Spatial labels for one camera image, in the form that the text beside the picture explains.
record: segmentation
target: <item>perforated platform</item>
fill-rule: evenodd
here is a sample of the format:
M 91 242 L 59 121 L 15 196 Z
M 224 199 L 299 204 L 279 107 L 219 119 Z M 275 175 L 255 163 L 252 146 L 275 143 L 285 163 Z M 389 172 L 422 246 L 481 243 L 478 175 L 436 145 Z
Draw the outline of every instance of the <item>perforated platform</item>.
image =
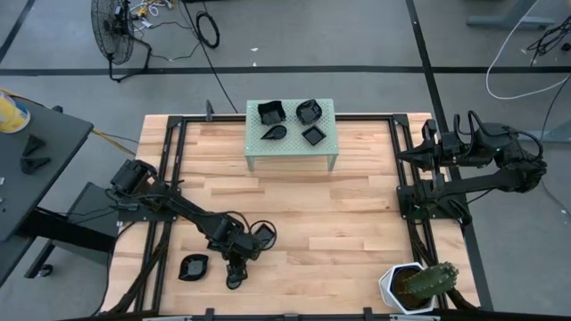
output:
M 336 156 L 339 154 L 333 99 L 316 99 L 323 113 L 318 121 L 311 125 L 302 125 L 295 115 L 297 106 L 305 101 L 307 99 L 282 100 L 282 106 L 286 115 L 285 120 L 271 126 L 262 125 L 260 114 L 258 113 L 258 104 L 271 101 L 247 102 L 244 155 L 246 158 L 249 158 L 248 165 L 251 170 L 253 170 L 253 157 L 258 156 Z M 287 128 L 287 135 L 283 139 L 260 139 L 275 125 L 282 125 Z M 315 146 L 312 146 L 302 136 L 302 132 L 312 126 L 317 126 L 327 136 Z M 330 159 L 329 162 L 329 170 L 331 170 L 335 159 Z

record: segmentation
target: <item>wooden table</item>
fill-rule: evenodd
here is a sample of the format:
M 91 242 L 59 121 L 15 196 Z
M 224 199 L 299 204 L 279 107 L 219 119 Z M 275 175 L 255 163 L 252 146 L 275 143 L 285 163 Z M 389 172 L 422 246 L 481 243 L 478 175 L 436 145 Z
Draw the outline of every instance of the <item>wooden table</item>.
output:
M 430 117 L 409 114 L 414 145 L 422 141 L 420 129 Z M 145 117 L 138 159 L 159 166 L 167 118 Z M 411 262 L 412 257 L 395 192 L 398 177 L 388 125 L 339 121 L 337 130 L 340 151 L 333 172 L 327 172 L 320 157 L 259 159 L 250 172 L 243 122 L 187 127 L 182 194 L 206 210 L 241 211 L 250 222 L 269 219 L 276 224 L 278 240 L 257 261 L 248 261 L 248 279 L 231 291 L 225 285 L 226 262 L 219 253 L 206 250 L 206 240 L 192 223 L 180 219 L 172 228 L 161 314 L 203 315 L 207 308 L 229 315 L 360 314 L 363 307 L 374 313 L 394 312 L 383 303 L 377 281 L 390 266 Z M 404 150 L 404 139 L 399 140 Z M 432 220 L 432 229 L 439 260 L 459 269 L 457 288 L 477 305 L 458 223 Z M 137 223 L 119 239 L 103 310 L 116 304 L 138 274 L 146 231 L 146 223 Z M 180 261 L 192 253 L 210 257 L 208 273 L 197 282 L 179 281 Z M 151 276 L 146 309 L 153 286 Z

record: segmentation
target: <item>yellow container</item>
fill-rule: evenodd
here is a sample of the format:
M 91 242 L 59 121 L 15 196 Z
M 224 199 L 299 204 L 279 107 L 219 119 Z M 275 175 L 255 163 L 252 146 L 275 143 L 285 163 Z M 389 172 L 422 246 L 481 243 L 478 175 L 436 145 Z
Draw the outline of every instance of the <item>yellow container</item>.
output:
M 10 96 L 0 91 L 0 133 L 15 133 L 26 127 L 29 111 L 18 106 Z

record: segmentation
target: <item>concrete floor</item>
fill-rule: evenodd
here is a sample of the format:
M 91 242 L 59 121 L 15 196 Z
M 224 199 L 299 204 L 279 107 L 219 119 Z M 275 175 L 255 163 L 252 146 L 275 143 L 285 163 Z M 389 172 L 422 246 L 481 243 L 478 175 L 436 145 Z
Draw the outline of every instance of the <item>concrete floor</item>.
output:
M 470 14 L 505 12 L 513 1 L 416 1 L 427 50 L 433 66 L 486 66 L 491 63 L 507 31 L 471 29 Z M 0 0 L 0 43 L 23 7 Z M 420 66 L 406 5 L 401 0 L 232 0 L 208 4 L 219 24 L 221 45 L 210 51 L 215 66 L 385 65 Z M 201 6 L 190 5 L 192 12 Z M 6 69 L 105 68 L 92 35 L 89 1 L 37 0 L 10 51 L 0 63 Z M 562 21 L 571 12 L 568 1 L 541 1 L 534 13 Z M 183 21 L 180 13 L 161 11 L 151 22 Z M 532 54 L 521 49 L 542 32 L 516 33 L 499 60 L 500 66 L 526 66 Z M 157 54 L 188 54 L 195 39 L 187 30 L 163 26 L 147 31 Z M 140 66 L 144 50 L 136 47 L 125 67 Z M 571 55 L 558 51 L 537 65 L 571 65 Z M 153 59 L 152 67 L 205 67 L 199 49 L 192 59 L 173 63 Z M 566 75 L 492 75 L 497 94 L 515 95 L 561 80 Z M 248 99 L 330 97 L 340 112 L 433 111 L 422 73 L 291 73 L 221 75 L 238 109 Z M 482 119 L 515 128 L 541 128 L 554 91 L 515 101 L 497 101 L 485 92 L 484 75 L 436 75 L 449 124 L 452 115 L 477 111 Z M 96 128 L 137 139 L 149 113 L 202 113 L 206 99 L 216 112 L 231 112 L 212 75 L 139 76 L 120 85 L 106 76 L 0 77 L 9 88 L 47 106 L 59 104 L 70 115 L 91 121 Z M 551 114 L 554 128 L 571 114 L 571 86 L 564 89 Z M 571 174 L 565 145 L 546 144 L 551 191 L 568 207 Z M 125 155 L 91 136 L 63 172 L 42 206 L 67 210 L 87 181 L 108 185 Z M 490 169 L 463 169 L 465 177 Z M 571 278 L 571 221 L 538 187 L 531 193 L 492 192 L 470 206 L 493 306 L 518 311 L 571 316 L 568 289 Z M 42 245 L 36 241 L 0 289 L 5 319 L 52 320 L 82 317 L 98 305 L 105 271 L 89 260 L 54 252 L 48 278 L 22 278 Z

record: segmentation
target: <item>desk leg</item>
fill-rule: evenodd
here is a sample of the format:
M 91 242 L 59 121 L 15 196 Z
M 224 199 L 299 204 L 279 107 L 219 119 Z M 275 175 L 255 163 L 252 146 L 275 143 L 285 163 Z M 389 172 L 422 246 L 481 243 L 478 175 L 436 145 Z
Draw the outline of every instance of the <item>desk leg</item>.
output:
M 537 0 L 518 0 L 504 16 L 471 16 L 467 25 L 492 29 L 513 29 Z M 555 23 L 553 19 L 524 17 L 518 29 L 546 29 Z
M 246 161 L 248 162 L 248 170 L 253 171 L 253 163 L 255 161 L 255 157 L 246 156 Z
M 333 170 L 333 167 L 335 166 L 335 161 L 337 161 L 337 155 L 327 156 L 327 169 L 329 169 L 329 171 Z
M 34 259 L 32 265 L 29 266 L 28 271 L 26 271 L 24 277 L 25 278 L 37 277 L 39 275 L 39 272 L 42 270 L 42 267 L 46 263 L 47 258 L 49 258 L 50 254 L 52 254 L 54 248 L 55 245 L 52 243 L 52 240 L 47 240 L 46 245 L 44 245 L 42 251 L 37 255 L 36 259 Z

